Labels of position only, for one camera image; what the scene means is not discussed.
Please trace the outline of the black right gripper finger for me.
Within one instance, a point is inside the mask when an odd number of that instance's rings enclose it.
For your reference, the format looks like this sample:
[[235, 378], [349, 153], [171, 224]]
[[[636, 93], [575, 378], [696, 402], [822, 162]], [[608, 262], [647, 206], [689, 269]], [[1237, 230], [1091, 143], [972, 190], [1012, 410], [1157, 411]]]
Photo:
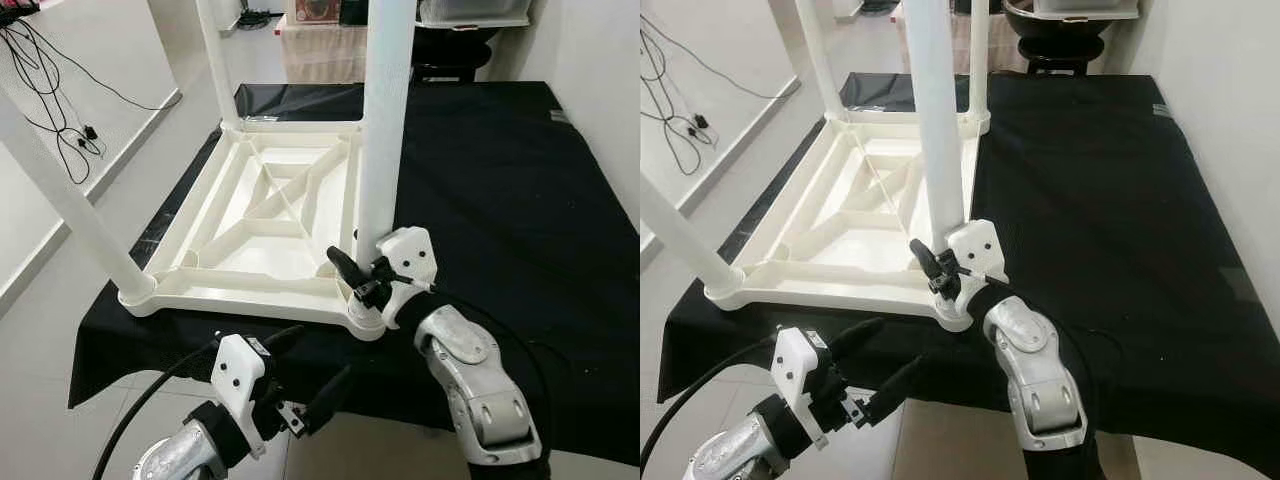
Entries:
[[338, 276], [352, 289], [357, 291], [366, 284], [366, 274], [361, 266], [343, 250], [338, 247], [326, 248], [326, 259], [335, 268]]
[[931, 282], [945, 280], [946, 278], [945, 269], [941, 266], [937, 256], [924, 242], [922, 242], [920, 239], [911, 239], [910, 251], [915, 256], [916, 262], [920, 265], [920, 269], [929, 278]]

